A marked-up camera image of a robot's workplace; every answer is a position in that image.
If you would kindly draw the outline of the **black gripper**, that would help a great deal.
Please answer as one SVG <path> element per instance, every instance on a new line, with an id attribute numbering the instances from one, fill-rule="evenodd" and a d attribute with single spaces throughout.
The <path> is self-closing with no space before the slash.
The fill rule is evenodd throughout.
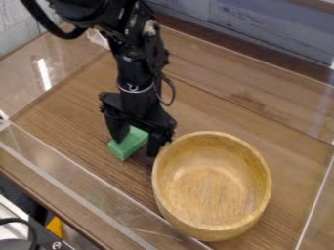
<path id="1" fill-rule="evenodd" d="M 137 126 L 149 133 L 146 156 L 155 157 L 159 150 L 173 141 L 177 120 L 162 107 L 161 87 L 141 92 L 99 94 L 102 112 L 113 140 L 119 144 Z"/>

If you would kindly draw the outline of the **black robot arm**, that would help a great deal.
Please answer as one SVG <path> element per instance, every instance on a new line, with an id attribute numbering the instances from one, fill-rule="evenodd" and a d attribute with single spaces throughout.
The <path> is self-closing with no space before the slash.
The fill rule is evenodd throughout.
<path id="1" fill-rule="evenodd" d="M 147 134 L 146 155 L 154 157 L 173 141 L 177 120 L 165 108 L 162 85 L 171 84 L 163 72 L 170 51 L 161 36 L 154 10 L 145 0 L 46 0 L 59 17 L 74 26 L 65 31 L 47 16 L 36 0 L 20 0 L 46 30 L 65 40 L 95 28 L 107 40 L 117 61 L 117 93 L 99 94 L 113 141 L 123 143 L 138 128 Z"/>

